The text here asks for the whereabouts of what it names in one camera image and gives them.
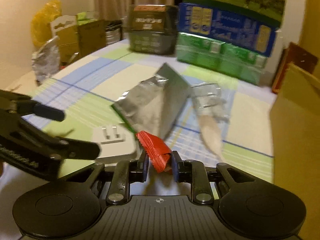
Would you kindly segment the red snack packet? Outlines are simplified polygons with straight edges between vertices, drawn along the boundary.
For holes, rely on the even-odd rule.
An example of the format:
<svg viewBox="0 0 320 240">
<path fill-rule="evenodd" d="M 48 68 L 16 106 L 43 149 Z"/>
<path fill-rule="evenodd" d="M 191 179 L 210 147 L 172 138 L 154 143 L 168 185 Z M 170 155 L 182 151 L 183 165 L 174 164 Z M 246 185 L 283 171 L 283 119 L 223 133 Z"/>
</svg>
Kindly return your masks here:
<svg viewBox="0 0 320 240">
<path fill-rule="evenodd" d="M 138 132 L 136 137 L 158 173 L 171 170 L 172 151 L 161 138 L 146 131 Z"/>
</svg>

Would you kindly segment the green wrapped drink pack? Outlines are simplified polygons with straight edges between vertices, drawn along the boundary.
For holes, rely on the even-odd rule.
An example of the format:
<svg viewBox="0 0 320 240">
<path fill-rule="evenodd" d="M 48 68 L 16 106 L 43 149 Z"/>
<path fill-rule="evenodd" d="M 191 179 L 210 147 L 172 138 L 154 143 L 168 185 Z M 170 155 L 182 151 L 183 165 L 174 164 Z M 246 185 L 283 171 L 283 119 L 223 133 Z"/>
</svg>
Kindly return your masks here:
<svg viewBox="0 0 320 240">
<path fill-rule="evenodd" d="M 177 60 L 258 85 L 267 57 L 212 38 L 179 33 Z"/>
</svg>

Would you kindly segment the open brown cardboard box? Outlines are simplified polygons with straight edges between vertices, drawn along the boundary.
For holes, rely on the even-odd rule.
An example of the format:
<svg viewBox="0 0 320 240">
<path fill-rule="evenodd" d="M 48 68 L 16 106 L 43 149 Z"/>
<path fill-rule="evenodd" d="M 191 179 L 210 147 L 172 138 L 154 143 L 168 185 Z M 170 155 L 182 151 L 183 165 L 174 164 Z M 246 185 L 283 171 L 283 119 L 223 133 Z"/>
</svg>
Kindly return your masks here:
<svg viewBox="0 0 320 240">
<path fill-rule="evenodd" d="M 319 239 L 319 79 L 291 64 L 270 110 L 273 181 L 306 205 L 302 239 Z"/>
</svg>

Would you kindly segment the dark red gift box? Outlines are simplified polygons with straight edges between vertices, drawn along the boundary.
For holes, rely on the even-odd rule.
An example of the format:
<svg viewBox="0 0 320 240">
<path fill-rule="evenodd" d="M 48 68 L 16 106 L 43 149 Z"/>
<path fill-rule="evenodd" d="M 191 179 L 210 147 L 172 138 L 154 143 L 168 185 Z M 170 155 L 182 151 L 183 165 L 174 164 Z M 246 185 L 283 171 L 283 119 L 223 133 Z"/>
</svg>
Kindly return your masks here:
<svg viewBox="0 0 320 240">
<path fill-rule="evenodd" d="M 272 93 L 278 94 L 290 64 L 294 64 L 312 74 L 317 63 L 318 57 L 299 45 L 290 42 L 289 46 L 283 50 L 280 57 L 280 62 L 271 86 Z"/>
</svg>

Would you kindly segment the clear bag with wire rack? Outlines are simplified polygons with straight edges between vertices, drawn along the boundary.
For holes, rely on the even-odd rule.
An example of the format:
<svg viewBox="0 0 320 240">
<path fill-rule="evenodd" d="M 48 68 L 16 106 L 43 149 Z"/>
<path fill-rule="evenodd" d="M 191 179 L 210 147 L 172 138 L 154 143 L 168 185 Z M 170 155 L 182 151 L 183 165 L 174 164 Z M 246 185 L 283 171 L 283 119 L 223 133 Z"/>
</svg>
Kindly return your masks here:
<svg viewBox="0 0 320 240">
<path fill-rule="evenodd" d="M 227 101 L 222 97 L 217 83 L 198 83 L 191 86 L 191 100 L 197 117 L 209 116 L 217 122 L 229 122 L 225 109 Z"/>
</svg>

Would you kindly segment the black noodle bowl pack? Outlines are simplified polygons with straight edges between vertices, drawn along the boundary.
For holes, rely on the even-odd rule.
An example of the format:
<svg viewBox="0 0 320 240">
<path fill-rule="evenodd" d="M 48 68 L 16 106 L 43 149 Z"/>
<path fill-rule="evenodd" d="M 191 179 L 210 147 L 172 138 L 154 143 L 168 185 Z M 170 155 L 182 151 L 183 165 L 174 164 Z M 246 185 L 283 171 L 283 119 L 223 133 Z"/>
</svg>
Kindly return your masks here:
<svg viewBox="0 0 320 240">
<path fill-rule="evenodd" d="M 174 5 L 131 5 L 127 33 L 130 50 L 170 55 L 177 41 L 178 7 Z"/>
</svg>

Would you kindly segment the beige plastic spoon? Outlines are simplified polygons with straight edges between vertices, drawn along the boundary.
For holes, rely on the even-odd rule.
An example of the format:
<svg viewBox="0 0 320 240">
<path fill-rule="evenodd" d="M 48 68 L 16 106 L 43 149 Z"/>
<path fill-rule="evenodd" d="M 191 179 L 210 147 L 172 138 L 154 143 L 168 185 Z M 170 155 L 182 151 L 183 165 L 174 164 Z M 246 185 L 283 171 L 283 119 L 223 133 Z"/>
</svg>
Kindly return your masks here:
<svg viewBox="0 0 320 240">
<path fill-rule="evenodd" d="M 222 156 L 222 138 L 221 129 L 216 120 L 209 115 L 200 115 L 198 117 L 200 132 L 205 146 L 216 155 L 221 162 L 225 159 Z"/>
</svg>

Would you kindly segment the yellow plastic bag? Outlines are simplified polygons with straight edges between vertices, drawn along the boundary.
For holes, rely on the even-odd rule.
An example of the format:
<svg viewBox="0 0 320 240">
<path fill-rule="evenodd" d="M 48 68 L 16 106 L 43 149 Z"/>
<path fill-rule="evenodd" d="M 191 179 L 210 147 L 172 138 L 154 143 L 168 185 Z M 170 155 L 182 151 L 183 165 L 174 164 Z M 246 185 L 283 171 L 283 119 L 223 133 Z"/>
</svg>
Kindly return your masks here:
<svg viewBox="0 0 320 240">
<path fill-rule="evenodd" d="M 61 1 L 51 0 L 33 17 L 30 24 L 31 39 L 36 48 L 52 38 L 51 22 L 62 15 Z"/>
</svg>

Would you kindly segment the crumpled white printed bag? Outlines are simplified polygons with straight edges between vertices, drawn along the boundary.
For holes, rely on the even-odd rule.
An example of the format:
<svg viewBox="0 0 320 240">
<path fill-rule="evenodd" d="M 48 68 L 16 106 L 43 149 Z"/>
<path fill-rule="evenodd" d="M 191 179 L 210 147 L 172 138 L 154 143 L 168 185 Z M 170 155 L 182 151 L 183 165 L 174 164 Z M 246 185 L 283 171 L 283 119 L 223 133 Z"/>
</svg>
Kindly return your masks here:
<svg viewBox="0 0 320 240">
<path fill-rule="evenodd" d="M 57 45 L 58 41 L 59 37 L 54 36 L 31 56 L 31 67 L 38 83 L 43 83 L 44 80 L 59 71 L 60 52 Z"/>
</svg>

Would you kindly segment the silver foil bag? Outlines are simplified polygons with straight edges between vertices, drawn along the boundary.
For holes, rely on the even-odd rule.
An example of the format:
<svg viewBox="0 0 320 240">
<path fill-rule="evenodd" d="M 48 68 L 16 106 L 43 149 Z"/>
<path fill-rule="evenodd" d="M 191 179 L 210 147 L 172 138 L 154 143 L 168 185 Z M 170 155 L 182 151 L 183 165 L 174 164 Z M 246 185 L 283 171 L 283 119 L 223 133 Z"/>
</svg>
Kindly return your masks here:
<svg viewBox="0 0 320 240">
<path fill-rule="evenodd" d="M 165 139 L 191 93 L 189 83 L 164 63 L 149 79 L 125 91 L 112 105 L 133 132 Z"/>
</svg>

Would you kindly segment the blue milk carton box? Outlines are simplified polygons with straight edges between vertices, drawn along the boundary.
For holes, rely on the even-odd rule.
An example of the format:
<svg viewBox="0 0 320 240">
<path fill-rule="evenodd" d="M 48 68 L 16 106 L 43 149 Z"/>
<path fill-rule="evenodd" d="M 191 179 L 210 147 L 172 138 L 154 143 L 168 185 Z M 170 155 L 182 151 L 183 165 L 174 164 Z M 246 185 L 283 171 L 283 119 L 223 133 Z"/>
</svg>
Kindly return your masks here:
<svg viewBox="0 0 320 240">
<path fill-rule="evenodd" d="M 266 57 L 272 54 L 276 40 L 274 27 L 234 12 L 193 3 L 180 3 L 178 30 L 228 42 Z"/>
</svg>

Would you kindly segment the brown cardboard box on sofa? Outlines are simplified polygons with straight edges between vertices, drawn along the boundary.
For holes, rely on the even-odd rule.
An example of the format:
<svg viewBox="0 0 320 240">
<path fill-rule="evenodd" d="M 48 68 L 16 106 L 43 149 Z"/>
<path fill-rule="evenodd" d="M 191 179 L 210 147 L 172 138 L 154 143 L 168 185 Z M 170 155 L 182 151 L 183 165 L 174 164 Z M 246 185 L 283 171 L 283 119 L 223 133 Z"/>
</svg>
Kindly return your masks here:
<svg viewBox="0 0 320 240">
<path fill-rule="evenodd" d="M 74 54 L 80 59 L 106 46 L 105 21 L 73 25 L 58 31 L 60 61 L 67 63 Z"/>
</svg>

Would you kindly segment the white charger plug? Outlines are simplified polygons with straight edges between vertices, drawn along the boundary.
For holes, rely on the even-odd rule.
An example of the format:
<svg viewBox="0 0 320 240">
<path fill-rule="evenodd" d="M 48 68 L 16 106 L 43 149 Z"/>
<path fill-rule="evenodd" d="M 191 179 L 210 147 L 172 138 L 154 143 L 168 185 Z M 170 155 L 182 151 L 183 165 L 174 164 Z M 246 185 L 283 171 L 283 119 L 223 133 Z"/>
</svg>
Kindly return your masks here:
<svg viewBox="0 0 320 240">
<path fill-rule="evenodd" d="M 123 125 L 104 125 L 94 128 L 92 141 L 100 148 L 100 154 L 95 159 L 97 162 L 108 165 L 137 157 L 135 136 Z"/>
</svg>

